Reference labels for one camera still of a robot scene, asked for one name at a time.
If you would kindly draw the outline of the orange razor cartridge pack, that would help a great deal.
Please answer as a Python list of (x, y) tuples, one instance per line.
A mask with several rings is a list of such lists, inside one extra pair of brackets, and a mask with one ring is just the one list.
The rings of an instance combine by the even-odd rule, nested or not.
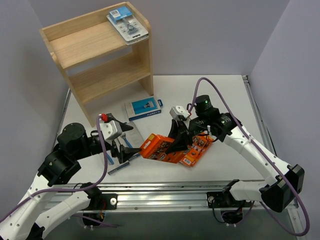
[(185, 167), (194, 167), (215, 140), (216, 139), (208, 135), (197, 135), (193, 137), (192, 145), (183, 153), (179, 163)]

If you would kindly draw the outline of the orange Gillette Fusion box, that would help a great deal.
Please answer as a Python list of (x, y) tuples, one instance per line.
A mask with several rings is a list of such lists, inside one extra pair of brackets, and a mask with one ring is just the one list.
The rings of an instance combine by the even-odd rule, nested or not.
[(190, 148), (166, 153), (173, 142), (173, 138), (152, 133), (141, 145), (139, 154), (144, 159), (177, 164), (190, 151)]

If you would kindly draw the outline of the Gillette blue razor blister pack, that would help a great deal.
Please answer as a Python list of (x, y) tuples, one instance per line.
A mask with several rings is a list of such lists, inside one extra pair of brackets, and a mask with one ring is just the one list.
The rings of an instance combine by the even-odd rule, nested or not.
[(136, 25), (134, 28), (127, 29), (124, 35), (125, 43), (128, 46), (137, 44), (149, 38), (149, 32), (142, 25)]

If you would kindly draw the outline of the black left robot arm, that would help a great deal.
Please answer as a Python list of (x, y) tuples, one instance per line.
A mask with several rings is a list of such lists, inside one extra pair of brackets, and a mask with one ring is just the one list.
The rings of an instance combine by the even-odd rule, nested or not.
[[(133, 126), (118, 121), (112, 114), (100, 114), (97, 130), (87, 135), (77, 122), (66, 125), (57, 137), (53, 151), (46, 156), (33, 182), (18, 205), (0, 221), (2, 240), (43, 240), (54, 228), (78, 211), (105, 210), (109, 201), (103, 197), (98, 184), (108, 170), (108, 154), (120, 163), (128, 161), (140, 148), (117, 145), (115, 140)], [(80, 160), (103, 154), (102, 176), (80, 188), (64, 188), (81, 169)]]

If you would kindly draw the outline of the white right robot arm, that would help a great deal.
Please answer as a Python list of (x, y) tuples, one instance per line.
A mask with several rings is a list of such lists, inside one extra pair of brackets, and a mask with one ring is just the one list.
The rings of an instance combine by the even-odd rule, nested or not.
[(166, 154), (187, 150), (194, 137), (207, 132), (238, 152), (263, 177), (262, 181), (233, 180), (223, 190), (223, 203), (232, 207), (239, 201), (259, 201), (277, 213), (282, 212), (302, 191), (304, 169), (298, 164), (290, 165), (266, 149), (237, 118), (213, 107), (208, 95), (196, 97), (194, 108), (194, 119), (190, 119), (191, 113), (183, 106), (170, 109), (172, 121), (168, 136), (173, 143)]

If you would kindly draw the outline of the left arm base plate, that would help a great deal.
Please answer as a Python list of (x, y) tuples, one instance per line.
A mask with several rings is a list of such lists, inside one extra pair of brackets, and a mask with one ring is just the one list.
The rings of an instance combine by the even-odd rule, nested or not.
[(116, 210), (117, 205), (118, 195), (116, 193), (102, 193), (93, 197), (86, 209), (90, 211)]

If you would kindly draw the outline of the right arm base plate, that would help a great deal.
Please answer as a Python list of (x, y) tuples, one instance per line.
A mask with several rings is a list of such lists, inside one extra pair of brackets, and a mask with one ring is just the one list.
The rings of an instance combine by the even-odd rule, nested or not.
[(207, 205), (209, 208), (224, 209), (224, 208), (249, 208), (251, 202), (246, 200), (235, 200), (230, 194), (222, 191), (209, 191), (206, 193)]

